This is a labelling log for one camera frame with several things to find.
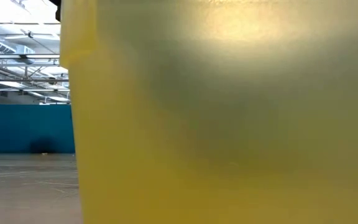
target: ceiling light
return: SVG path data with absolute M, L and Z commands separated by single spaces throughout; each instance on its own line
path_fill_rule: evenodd
M 70 91 L 69 89 L 56 89 L 56 90 L 53 90 L 53 89 L 0 89 L 0 91 L 65 91 L 65 92 L 68 92 Z
M 0 59 L 23 59 L 23 56 L 27 59 L 59 59 L 59 54 L 11 54 L 11 55 L 0 55 Z
M 38 96 L 38 97 L 45 97 L 44 95 L 41 95 L 39 93 L 33 93 L 33 92 L 29 92 L 29 94 L 33 95 L 33 96 Z
M 59 97 L 59 96 L 49 96 L 50 99 L 52 100 L 56 100 L 56 101 L 62 101 L 62 102 L 67 102 L 69 101 L 69 99 L 66 99 L 64 97 Z
M 24 88 L 24 87 L 26 87 L 25 85 L 22 85 L 22 84 L 17 83 L 17 82 L 0 82 L 0 84 L 10 86 L 10 87 L 14 87 L 14 88 Z
M 14 39 L 25 39 L 28 37 L 29 37 L 28 35 L 15 35 L 15 36 L 5 37 L 5 39 L 6 40 L 14 40 Z M 60 40 L 56 37 L 48 37 L 48 36 L 42 36 L 42 35 L 33 35 L 32 38 L 43 39 L 43 40 Z

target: teal wall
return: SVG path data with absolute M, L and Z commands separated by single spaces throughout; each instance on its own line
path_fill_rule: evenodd
M 74 153 L 69 105 L 0 105 L 0 153 Z

